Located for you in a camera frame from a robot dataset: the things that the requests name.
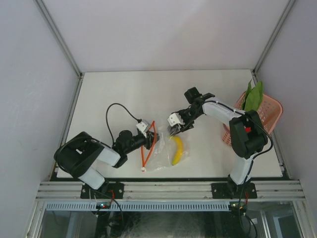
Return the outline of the clear zip top bag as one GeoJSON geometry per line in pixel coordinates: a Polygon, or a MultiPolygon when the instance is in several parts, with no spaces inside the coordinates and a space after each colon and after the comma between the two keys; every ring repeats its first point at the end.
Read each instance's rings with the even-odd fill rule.
{"type": "MultiPolygon", "coordinates": [[[[152,146],[150,150],[147,150],[145,146],[141,147],[141,171],[154,172],[174,167],[171,163],[176,152],[176,145],[170,139],[171,136],[169,135],[167,129],[164,126],[157,126],[156,122],[152,121],[148,131],[158,133],[158,142],[152,146]]],[[[183,156],[179,162],[181,163],[189,157],[190,146],[188,139],[185,136],[179,137],[182,139],[184,145],[183,156]]]]}

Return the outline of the green fake leafy vegetable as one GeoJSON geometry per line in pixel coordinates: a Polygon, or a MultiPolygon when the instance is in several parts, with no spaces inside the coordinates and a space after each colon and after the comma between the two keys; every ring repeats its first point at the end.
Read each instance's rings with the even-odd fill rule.
{"type": "Polygon", "coordinates": [[[255,87],[251,86],[251,82],[248,83],[245,96],[241,104],[241,109],[244,111],[257,111],[263,101],[263,82],[259,81],[255,87]]]}

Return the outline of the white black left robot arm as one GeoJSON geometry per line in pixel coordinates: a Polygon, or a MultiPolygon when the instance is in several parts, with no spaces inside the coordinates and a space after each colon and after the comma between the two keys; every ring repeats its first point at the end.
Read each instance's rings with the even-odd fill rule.
{"type": "Polygon", "coordinates": [[[141,147],[151,149],[158,141],[159,134],[153,131],[133,135],[123,130],[110,147],[83,131],[58,148],[53,158],[60,169],[91,187],[93,195],[104,198],[108,194],[106,179],[92,164],[101,161],[119,168],[127,161],[129,153],[141,147]]]}

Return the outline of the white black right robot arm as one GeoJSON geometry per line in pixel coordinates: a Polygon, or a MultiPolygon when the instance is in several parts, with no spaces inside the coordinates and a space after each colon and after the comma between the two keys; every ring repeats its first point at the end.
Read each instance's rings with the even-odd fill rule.
{"type": "Polygon", "coordinates": [[[273,141],[265,131],[259,114],[244,111],[222,102],[212,93],[201,94],[193,87],[184,93],[189,107],[172,112],[167,118],[170,135],[177,135],[194,127],[195,120],[212,116],[227,125],[230,130],[231,147],[236,160],[227,179],[228,194],[234,198],[245,192],[245,184],[251,179],[255,159],[273,148],[273,141]]]}

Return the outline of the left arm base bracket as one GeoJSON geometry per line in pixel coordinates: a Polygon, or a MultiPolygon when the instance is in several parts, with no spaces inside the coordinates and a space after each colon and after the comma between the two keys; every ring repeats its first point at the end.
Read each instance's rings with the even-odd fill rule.
{"type": "Polygon", "coordinates": [[[105,182],[99,189],[94,190],[88,184],[83,184],[81,188],[81,199],[102,199],[111,197],[112,199],[122,199],[124,194],[124,184],[120,182],[105,182]]]}

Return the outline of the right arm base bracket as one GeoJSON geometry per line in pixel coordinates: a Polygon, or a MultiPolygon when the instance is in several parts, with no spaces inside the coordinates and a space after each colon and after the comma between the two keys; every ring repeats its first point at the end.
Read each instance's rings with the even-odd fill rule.
{"type": "Polygon", "coordinates": [[[219,182],[211,184],[213,199],[256,199],[258,197],[254,183],[246,182],[236,185],[230,182],[219,182]]]}

